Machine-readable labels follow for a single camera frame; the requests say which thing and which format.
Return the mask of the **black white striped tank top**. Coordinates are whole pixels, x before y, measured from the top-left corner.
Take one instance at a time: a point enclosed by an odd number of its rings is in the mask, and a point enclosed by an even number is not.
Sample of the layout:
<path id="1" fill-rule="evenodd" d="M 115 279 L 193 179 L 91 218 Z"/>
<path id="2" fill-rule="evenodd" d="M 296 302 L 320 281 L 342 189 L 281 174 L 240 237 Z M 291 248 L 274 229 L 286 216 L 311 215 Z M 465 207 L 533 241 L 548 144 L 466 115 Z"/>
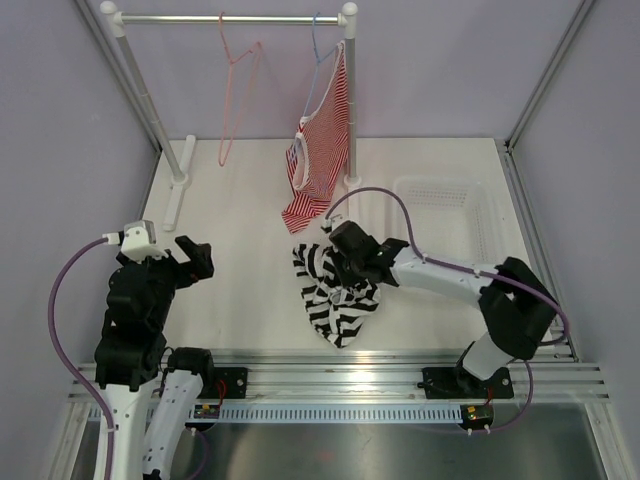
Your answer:
<path id="1" fill-rule="evenodd" d="M 348 347 L 368 316 L 380 305 L 380 288 L 368 280 L 345 286 L 338 277 L 332 247 L 300 243 L 292 250 L 292 263 L 310 325 L 337 349 Z"/>

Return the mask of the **pink wire hanger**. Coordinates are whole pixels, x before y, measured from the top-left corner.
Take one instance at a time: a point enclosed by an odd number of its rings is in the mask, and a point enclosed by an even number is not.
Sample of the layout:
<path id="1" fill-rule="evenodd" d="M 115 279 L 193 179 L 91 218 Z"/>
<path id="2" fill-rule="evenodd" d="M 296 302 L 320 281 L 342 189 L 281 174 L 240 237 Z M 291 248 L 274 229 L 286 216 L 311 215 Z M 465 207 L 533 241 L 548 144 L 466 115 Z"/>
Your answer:
<path id="1" fill-rule="evenodd" d="M 222 128 L 222 134 L 220 137 L 220 143 L 218 147 L 218 156 L 217 156 L 217 162 L 221 168 L 223 168 L 227 164 L 231 149 L 233 147 L 237 130 L 243 121 L 244 114 L 248 110 L 248 103 L 251 98 L 252 92 L 254 90 L 255 83 L 257 81 L 258 70 L 259 70 L 260 62 L 262 59 L 262 53 L 263 53 L 262 43 L 260 41 L 256 41 L 247 50 L 245 50 L 238 56 L 233 56 L 231 48 L 229 46 L 229 43 L 224 33 L 224 23 L 225 23 L 224 15 L 225 13 L 221 12 L 217 20 L 218 32 L 224 48 L 224 53 L 225 53 L 227 66 L 228 66 L 225 97 L 224 97 L 223 128 Z M 236 116 L 232 117 L 235 67 L 238 63 L 241 63 L 245 58 L 251 59 L 250 76 L 249 76 L 249 80 L 247 81 L 247 86 L 246 86 L 244 96 L 242 97 L 240 106 L 238 108 L 238 111 L 236 112 Z"/>

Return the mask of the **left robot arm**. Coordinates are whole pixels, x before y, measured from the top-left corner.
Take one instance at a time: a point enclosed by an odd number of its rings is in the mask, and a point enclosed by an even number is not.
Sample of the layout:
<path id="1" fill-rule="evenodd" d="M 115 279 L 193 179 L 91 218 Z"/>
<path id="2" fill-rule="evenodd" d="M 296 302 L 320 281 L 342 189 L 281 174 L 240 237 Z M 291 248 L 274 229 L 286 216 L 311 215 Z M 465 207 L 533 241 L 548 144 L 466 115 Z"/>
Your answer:
<path id="1" fill-rule="evenodd" d="M 107 309 L 96 348 L 95 381 L 103 398 L 99 458 L 109 479 L 167 479 L 196 398 L 215 388 L 209 351 L 181 347 L 164 354 L 164 326 L 177 290 L 209 279 L 209 244 L 175 240 L 186 254 L 153 250 L 135 261 L 121 252 L 109 280 Z"/>

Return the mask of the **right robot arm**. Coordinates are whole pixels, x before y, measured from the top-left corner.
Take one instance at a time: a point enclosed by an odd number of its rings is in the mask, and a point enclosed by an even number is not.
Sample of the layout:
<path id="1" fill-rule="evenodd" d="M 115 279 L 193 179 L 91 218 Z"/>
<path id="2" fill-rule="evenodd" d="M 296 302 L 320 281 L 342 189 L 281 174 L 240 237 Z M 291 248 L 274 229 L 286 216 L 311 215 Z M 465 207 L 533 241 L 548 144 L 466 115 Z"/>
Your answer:
<path id="1" fill-rule="evenodd" d="M 509 257 L 495 267 L 453 264 L 424 257 L 405 240 L 378 242 L 353 221 L 334 229 L 329 240 L 343 286 L 368 281 L 426 290 L 481 313 L 486 333 L 454 366 L 423 369 L 418 386 L 427 398 L 513 398 L 508 364 L 531 360 L 557 315 L 555 300 L 522 260 Z"/>

